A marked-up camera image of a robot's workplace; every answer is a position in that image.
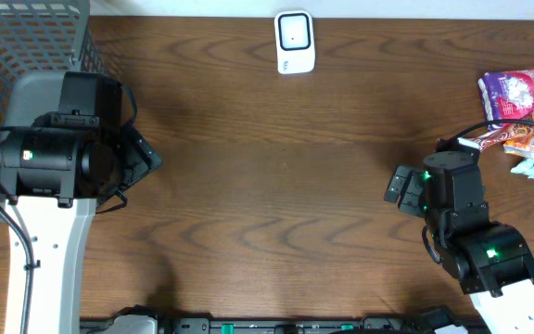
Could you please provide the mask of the red chocolate bar wrapper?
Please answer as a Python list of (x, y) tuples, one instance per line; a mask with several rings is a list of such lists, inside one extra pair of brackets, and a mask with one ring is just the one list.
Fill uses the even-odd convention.
[(471, 138), (471, 141), (477, 143), (480, 150), (483, 151), (493, 145), (503, 143), (508, 140), (514, 140), (534, 135), (534, 126), (526, 124), (510, 123), (504, 127), (487, 132), (481, 136)]

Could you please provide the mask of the pink purple tissue pack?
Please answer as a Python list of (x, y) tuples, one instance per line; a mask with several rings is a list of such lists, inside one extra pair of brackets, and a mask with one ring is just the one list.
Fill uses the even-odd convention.
[(486, 72), (477, 87), (487, 121), (534, 121), (534, 70)]

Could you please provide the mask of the orange snack packet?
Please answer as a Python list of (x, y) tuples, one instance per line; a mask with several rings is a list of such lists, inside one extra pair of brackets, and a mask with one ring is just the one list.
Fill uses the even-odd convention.
[(502, 147), (506, 154), (534, 160), (534, 135), (508, 140)]

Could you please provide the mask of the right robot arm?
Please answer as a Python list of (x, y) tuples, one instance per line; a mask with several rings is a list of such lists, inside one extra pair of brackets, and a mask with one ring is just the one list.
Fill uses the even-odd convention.
[(435, 152), (400, 164), (387, 202), (421, 217), (433, 260), (455, 280), (492, 333), (534, 333), (534, 257), (522, 234), (490, 219), (478, 155)]

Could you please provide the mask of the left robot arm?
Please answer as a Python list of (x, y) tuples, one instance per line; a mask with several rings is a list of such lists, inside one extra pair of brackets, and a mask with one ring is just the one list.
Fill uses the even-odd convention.
[(77, 333), (83, 260), (100, 205), (158, 169), (161, 157), (120, 117), (48, 112), (0, 145), (11, 223), (7, 333)]

